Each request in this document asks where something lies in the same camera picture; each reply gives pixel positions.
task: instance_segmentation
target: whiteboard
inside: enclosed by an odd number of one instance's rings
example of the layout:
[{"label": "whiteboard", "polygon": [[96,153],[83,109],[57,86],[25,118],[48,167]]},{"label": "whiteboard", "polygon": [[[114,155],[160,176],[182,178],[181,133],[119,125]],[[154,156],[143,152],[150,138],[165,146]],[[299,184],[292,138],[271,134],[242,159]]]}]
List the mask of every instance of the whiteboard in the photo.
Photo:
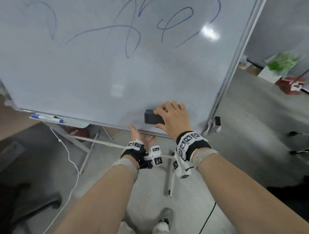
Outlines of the whiteboard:
[{"label": "whiteboard", "polygon": [[184,102],[201,132],[260,2],[2,0],[0,78],[22,109],[124,129]]}]

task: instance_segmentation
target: white string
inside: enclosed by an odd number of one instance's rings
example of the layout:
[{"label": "white string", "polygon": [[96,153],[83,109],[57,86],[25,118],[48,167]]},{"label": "white string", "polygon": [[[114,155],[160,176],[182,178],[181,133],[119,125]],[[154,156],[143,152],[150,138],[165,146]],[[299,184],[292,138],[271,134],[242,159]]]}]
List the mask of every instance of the white string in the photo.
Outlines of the white string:
[{"label": "white string", "polygon": [[68,148],[65,146],[65,144],[62,142],[62,140],[55,134],[55,132],[54,132],[53,130],[52,130],[52,132],[53,132],[53,134],[57,137],[58,141],[61,142],[61,143],[63,144],[63,146],[65,147],[66,151],[68,152],[68,159],[69,159],[69,161],[70,161],[71,163],[74,164],[74,166],[75,166],[75,168],[76,168],[76,170],[77,170],[77,180],[76,180],[76,184],[75,184],[74,188],[73,188],[73,189],[71,190],[71,192],[70,192],[70,195],[69,195],[69,198],[68,198],[66,204],[62,207],[62,209],[59,211],[59,213],[56,215],[56,217],[55,217],[55,218],[53,219],[53,221],[50,223],[50,225],[49,225],[48,228],[45,230],[45,232],[43,232],[43,234],[45,234],[45,233],[47,232],[47,230],[48,230],[48,229],[50,228],[50,226],[54,223],[54,221],[56,220],[56,218],[58,217],[58,215],[61,213],[61,211],[62,211],[62,210],[66,207],[66,205],[68,204],[68,202],[69,202],[69,200],[70,200],[70,198],[71,198],[72,192],[73,192],[73,190],[74,190],[74,189],[76,188],[76,186],[77,186],[77,182],[78,182],[78,178],[79,178],[78,168],[77,168],[76,164],[70,160],[70,152],[68,151]]}]

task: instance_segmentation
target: black eraser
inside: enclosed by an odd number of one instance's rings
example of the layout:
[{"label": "black eraser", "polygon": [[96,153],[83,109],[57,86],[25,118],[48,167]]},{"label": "black eraser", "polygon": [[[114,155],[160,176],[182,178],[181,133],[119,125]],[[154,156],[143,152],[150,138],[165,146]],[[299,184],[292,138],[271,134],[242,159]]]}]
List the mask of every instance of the black eraser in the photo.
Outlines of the black eraser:
[{"label": "black eraser", "polygon": [[145,123],[146,124],[157,124],[157,123],[164,123],[163,118],[160,115],[154,114],[153,110],[146,110],[144,113]]}]

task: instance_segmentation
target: right hand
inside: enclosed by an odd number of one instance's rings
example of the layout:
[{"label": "right hand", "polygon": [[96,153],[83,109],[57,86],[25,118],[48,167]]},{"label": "right hand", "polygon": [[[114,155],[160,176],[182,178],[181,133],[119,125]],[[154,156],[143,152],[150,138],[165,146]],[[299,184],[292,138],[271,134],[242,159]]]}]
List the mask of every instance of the right hand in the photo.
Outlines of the right hand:
[{"label": "right hand", "polygon": [[166,102],[154,110],[154,113],[160,115],[165,123],[158,123],[155,127],[165,131],[174,140],[181,133],[192,131],[189,115],[183,103],[178,105],[176,101]]}]

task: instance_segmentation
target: pants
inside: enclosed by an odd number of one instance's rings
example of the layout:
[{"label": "pants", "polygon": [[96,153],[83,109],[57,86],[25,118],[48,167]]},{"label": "pants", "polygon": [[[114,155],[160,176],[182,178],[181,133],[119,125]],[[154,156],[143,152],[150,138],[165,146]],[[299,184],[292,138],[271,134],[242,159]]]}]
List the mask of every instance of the pants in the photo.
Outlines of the pants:
[{"label": "pants", "polygon": [[[160,222],[154,226],[152,229],[152,234],[166,234],[169,233],[168,225],[165,222]],[[135,231],[132,230],[128,226],[126,222],[121,222],[120,227],[118,229],[118,234],[136,234]]]}]

